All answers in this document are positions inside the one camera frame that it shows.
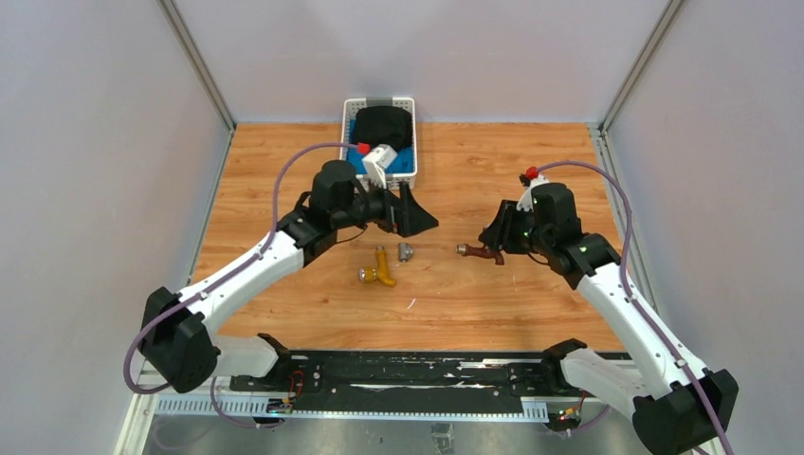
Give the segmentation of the brown faucet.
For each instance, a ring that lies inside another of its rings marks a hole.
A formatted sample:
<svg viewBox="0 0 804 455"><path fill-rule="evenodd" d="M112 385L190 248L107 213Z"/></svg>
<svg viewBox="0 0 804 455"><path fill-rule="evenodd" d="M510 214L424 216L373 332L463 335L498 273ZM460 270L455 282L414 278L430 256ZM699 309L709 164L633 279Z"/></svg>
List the brown faucet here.
<svg viewBox="0 0 804 455"><path fill-rule="evenodd" d="M498 250L488 246L470 246L469 244L458 244L456 253L462 257L475 257L485 260L493 260L495 265L504 265L505 259Z"/></svg>

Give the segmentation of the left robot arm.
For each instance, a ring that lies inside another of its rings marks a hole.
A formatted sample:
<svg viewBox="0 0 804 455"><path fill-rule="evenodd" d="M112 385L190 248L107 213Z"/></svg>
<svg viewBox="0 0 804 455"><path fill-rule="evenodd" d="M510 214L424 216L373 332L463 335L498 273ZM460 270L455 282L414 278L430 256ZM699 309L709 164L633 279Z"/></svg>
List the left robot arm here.
<svg viewBox="0 0 804 455"><path fill-rule="evenodd" d="M254 376L269 391L283 389L291 366L263 337L221 337L220 327L275 282L333 247L343 228L376 225L402 238L437 228L435 216L414 199L409 184L397 191L364 188L356 168L325 162L293 210L256 246L205 280L147 298L135 348L165 379L166 388L193 391L215 376Z"/></svg>

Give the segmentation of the silver pipe fitting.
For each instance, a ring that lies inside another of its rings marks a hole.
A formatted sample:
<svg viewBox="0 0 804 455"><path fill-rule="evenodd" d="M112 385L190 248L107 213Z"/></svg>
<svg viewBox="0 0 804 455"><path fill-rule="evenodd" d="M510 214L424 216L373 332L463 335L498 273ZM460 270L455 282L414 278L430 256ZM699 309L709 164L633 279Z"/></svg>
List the silver pipe fitting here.
<svg viewBox="0 0 804 455"><path fill-rule="evenodd" d="M398 261L401 263L408 262L414 254L414 248L409 243L399 243L397 247Z"/></svg>

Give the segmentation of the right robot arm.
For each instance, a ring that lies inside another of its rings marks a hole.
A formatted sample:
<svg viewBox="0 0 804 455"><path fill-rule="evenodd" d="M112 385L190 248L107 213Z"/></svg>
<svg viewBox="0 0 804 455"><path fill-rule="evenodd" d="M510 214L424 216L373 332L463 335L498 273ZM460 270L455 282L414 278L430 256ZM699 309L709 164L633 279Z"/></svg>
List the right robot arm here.
<svg viewBox="0 0 804 455"><path fill-rule="evenodd" d="M674 336L598 233L586 232L570 189L534 183L517 201L503 200L479 236L492 253L539 254L612 328L635 368L628 371L571 338L545 352L544 387L563 395L581 389L626 417L652 454L681 454L723 434L739 386L712 371Z"/></svg>

